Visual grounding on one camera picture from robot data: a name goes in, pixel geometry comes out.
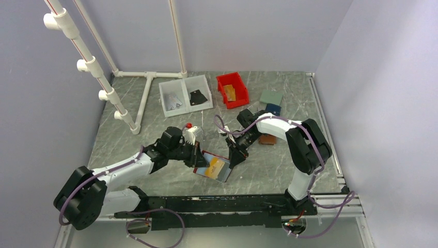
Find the red card holder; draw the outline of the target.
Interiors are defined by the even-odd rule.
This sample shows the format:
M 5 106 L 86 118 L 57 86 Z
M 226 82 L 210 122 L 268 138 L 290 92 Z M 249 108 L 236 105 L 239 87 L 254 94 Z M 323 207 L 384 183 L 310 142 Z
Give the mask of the red card holder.
M 230 161 L 207 151 L 202 151 L 202 155 L 208 162 L 208 167 L 195 168 L 193 173 L 219 182 L 226 182 L 231 173 Z

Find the orange credit card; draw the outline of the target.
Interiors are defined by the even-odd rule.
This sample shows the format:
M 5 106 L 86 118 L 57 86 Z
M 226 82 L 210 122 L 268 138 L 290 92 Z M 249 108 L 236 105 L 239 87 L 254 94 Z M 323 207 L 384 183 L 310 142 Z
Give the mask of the orange credit card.
M 213 158 L 210 161 L 210 166 L 205 171 L 205 176 L 212 178 L 212 179 L 217 179 L 219 177 L 219 174 L 222 171 L 224 165 L 225 165 L 225 162 L 223 160 Z

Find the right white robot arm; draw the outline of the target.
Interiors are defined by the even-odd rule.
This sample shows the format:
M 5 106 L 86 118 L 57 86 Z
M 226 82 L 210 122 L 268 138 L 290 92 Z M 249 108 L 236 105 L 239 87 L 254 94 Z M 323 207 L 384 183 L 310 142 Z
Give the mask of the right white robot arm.
M 293 121 L 264 110 L 252 113 L 248 109 L 238 114 L 237 121 L 243 130 L 231 132 L 222 119 L 215 116 L 217 127 L 228 135 L 226 142 L 232 167 L 247 159 L 249 146 L 264 134 L 287 142 L 295 172 L 286 189 L 289 197 L 284 203 L 287 212 L 298 214 L 304 209 L 304 200 L 309 197 L 317 173 L 324 169 L 333 154 L 318 124 L 313 119 Z

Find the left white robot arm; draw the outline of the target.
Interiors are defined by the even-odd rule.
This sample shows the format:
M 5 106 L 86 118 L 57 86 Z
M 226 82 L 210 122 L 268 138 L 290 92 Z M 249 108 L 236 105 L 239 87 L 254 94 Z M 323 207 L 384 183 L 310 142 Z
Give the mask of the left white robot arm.
M 198 126 L 168 127 L 153 144 L 141 146 L 139 152 L 125 160 L 95 169 L 78 167 L 54 199 L 59 223 L 83 230 L 103 215 L 117 212 L 145 215 L 148 196 L 135 186 L 121 191 L 118 188 L 157 172 L 169 161 L 182 161 L 189 168 L 208 167 L 200 149 L 202 134 Z

